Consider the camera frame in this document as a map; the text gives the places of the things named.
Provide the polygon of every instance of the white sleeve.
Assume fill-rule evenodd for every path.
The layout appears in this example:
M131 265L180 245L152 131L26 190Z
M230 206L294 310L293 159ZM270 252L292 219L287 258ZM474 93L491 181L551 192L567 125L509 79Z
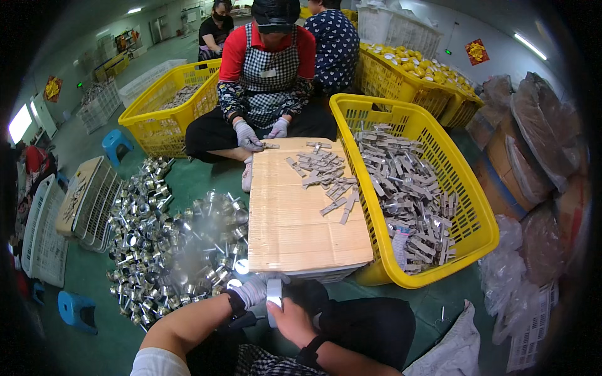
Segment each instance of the white sleeve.
M180 357L162 348L147 347L138 351L130 376L190 376Z

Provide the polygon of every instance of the name tag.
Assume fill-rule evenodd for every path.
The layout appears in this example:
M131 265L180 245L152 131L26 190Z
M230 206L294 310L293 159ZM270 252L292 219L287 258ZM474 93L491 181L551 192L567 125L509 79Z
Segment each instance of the name tag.
M265 70L261 72L261 78L276 77L276 69Z

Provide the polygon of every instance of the pink shoe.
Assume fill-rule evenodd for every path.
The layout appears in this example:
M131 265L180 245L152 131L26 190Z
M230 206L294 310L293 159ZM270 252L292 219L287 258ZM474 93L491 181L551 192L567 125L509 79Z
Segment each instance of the pink shoe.
M253 157L247 158L244 162L244 172L243 172L243 192L249 193L251 192L251 179L253 178Z

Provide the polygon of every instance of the black shirt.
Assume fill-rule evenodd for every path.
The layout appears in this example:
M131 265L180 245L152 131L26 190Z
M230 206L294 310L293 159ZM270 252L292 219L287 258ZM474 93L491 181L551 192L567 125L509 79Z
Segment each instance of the black shirt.
M213 21L213 17L207 18L201 23L199 28L199 46L207 45L203 39L203 35L209 34L213 35L213 39L216 41L217 45L223 43L232 29L234 29L234 20L230 16L223 22L221 29L218 28L215 21Z

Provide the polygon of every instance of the floral sleeve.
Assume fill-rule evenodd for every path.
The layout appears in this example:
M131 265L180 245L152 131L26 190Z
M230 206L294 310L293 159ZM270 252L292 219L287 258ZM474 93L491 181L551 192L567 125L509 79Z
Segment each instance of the floral sleeve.
M312 81L303 77L297 77L290 98L283 103L283 114L295 116L301 112L301 109L309 102L309 95L314 88Z
M237 82L219 82L217 84L217 96L220 99L224 119L227 119L228 114L232 112L245 112L244 106L240 102L242 94L243 89Z

